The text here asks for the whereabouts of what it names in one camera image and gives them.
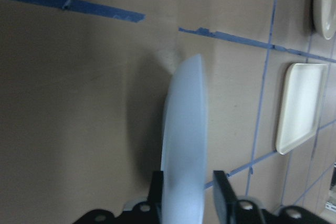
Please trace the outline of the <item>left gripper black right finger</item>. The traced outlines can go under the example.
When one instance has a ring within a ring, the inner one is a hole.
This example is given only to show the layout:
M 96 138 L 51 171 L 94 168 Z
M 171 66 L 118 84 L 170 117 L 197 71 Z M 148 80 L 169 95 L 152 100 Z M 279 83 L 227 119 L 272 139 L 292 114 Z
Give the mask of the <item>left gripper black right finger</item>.
M 237 196 L 222 170 L 213 171 L 213 195 L 219 223 L 231 223 L 233 205 Z

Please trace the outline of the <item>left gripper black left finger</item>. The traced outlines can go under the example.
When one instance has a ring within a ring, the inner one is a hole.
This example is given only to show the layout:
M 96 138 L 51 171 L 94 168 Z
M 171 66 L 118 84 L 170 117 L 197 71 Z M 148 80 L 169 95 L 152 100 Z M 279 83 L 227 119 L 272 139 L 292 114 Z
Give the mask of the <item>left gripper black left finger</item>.
M 148 194 L 148 203 L 150 205 L 149 223 L 162 223 L 162 194 L 164 184 L 163 171 L 154 171 Z

